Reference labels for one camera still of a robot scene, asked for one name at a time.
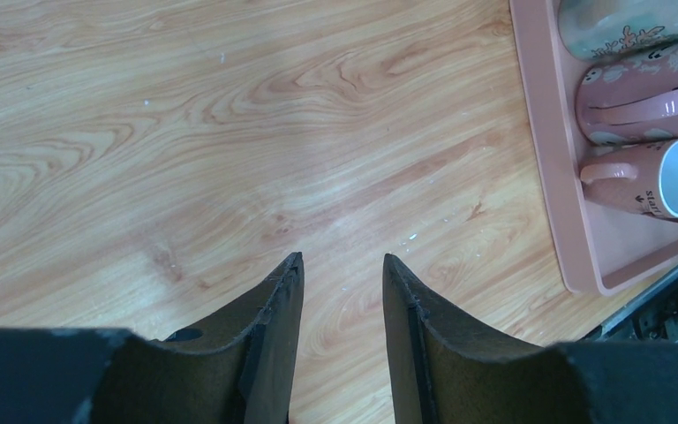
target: wooden table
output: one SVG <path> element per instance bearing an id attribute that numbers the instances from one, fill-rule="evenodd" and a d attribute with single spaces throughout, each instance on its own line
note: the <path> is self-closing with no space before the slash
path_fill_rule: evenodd
<path id="1" fill-rule="evenodd" d="M 0 2 L 0 326 L 215 311 L 305 255 L 294 422 L 391 422 L 399 255 L 538 344 L 564 290 L 505 0 Z"/>

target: plastic tray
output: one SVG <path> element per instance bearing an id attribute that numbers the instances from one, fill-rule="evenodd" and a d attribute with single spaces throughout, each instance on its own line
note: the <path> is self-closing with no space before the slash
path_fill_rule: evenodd
<path id="1" fill-rule="evenodd" d="M 678 261 L 678 223 L 584 199 L 578 164 L 596 149 L 578 129 L 573 104 L 591 65 L 562 46 L 559 3 L 511 0 L 516 49 L 562 279 L 572 292 L 608 296 Z"/>

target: wood grain surface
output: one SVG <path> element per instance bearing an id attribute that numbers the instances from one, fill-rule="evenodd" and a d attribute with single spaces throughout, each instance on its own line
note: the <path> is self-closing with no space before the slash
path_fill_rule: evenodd
<path id="1" fill-rule="evenodd" d="M 0 1 L 0 326 L 165 337 L 292 251 L 291 418 L 391 422 L 383 254 L 571 339 L 505 0 Z"/>

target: mug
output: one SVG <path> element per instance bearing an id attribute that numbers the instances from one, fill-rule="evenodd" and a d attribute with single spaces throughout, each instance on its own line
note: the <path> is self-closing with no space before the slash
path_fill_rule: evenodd
<path id="1" fill-rule="evenodd" d="M 678 138 L 678 43 L 591 68 L 576 93 L 576 119 L 602 146 Z"/>
<path id="2" fill-rule="evenodd" d="M 562 0 L 557 23 L 562 43 L 574 57 L 623 56 L 678 40 L 678 2 Z"/>
<path id="3" fill-rule="evenodd" d="M 678 219 L 678 140 L 596 156 L 581 169 L 586 199 L 610 208 Z"/>

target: pink handle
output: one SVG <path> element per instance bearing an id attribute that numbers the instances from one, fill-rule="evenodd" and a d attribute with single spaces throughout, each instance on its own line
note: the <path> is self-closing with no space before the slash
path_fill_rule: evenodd
<path id="1" fill-rule="evenodd" d="M 630 163 L 594 163 L 581 169 L 581 181 L 591 184 L 597 179 L 636 179 L 638 169 Z"/>
<path id="2" fill-rule="evenodd" d="M 611 108 L 588 108 L 584 118 L 589 124 L 624 125 L 678 115 L 678 88 L 638 102 Z"/>

